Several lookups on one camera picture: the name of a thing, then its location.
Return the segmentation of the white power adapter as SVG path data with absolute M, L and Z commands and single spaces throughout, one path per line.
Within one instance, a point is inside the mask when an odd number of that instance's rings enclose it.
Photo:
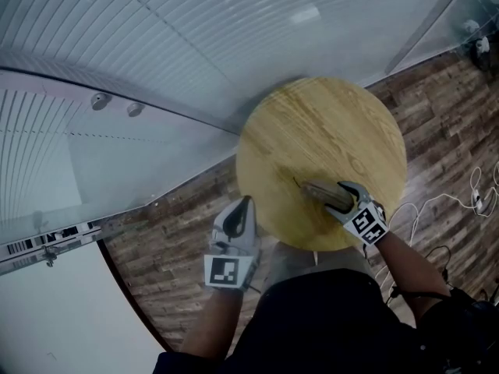
M 472 207 L 475 214 L 482 214 L 488 207 L 488 202 L 482 199 L 477 189 L 472 190 Z

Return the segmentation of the tan cloth pouch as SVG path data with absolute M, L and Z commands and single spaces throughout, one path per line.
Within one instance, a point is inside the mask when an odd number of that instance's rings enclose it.
M 298 186 L 302 198 L 307 201 L 331 206 L 340 213 L 348 213 L 355 205 L 352 195 L 338 184 L 320 179 L 299 181 L 292 177 L 292 180 Z

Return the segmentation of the person's right forearm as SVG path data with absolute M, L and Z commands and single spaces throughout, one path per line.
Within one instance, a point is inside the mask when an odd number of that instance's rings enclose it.
M 397 235 L 388 232 L 376 247 L 419 325 L 424 314 L 451 293 L 437 269 Z

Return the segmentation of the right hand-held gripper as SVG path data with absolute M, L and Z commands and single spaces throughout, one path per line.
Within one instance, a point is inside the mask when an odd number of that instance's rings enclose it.
M 324 209 L 365 245 L 376 244 L 388 233 L 384 207 L 371 198 L 363 185 L 350 181 L 337 184 L 356 197 L 356 209 L 342 212 L 330 204 L 325 204 Z

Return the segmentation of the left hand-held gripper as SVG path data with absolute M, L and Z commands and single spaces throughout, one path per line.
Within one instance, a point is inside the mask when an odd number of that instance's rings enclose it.
M 251 196 L 230 203 L 214 221 L 204 281 L 215 289 L 246 291 L 260 265 L 256 206 Z

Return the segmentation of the person's left forearm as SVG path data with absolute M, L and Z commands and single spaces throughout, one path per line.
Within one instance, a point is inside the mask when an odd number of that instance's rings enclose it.
M 223 361 L 231 347 L 242 308 L 243 292 L 215 289 L 184 339 L 182 353 Z

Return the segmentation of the person's dark shirt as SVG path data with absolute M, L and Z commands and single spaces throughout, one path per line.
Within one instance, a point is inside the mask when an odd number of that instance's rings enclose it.
M 153 374 L 499 374 L 499 311 L 446 298 L 402 323 L 353 270 L 270 287 L 222 362 L 165 352 Z

